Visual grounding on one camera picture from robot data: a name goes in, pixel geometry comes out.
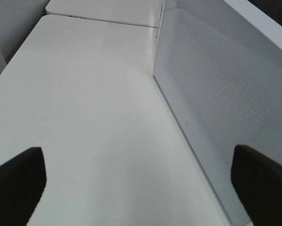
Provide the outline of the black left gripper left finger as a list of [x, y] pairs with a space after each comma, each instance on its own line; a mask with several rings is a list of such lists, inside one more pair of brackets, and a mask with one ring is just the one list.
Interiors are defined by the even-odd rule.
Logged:
[[25, 226], [47, 182], [40, 147], [31, 147], [0, 165], [0, 226]]

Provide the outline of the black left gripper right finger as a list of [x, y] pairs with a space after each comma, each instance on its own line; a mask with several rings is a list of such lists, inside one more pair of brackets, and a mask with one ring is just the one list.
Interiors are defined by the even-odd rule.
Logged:
[[282, 165], [247, 146], [236, 145], [231, 183], [255, 226], [282, 226]]

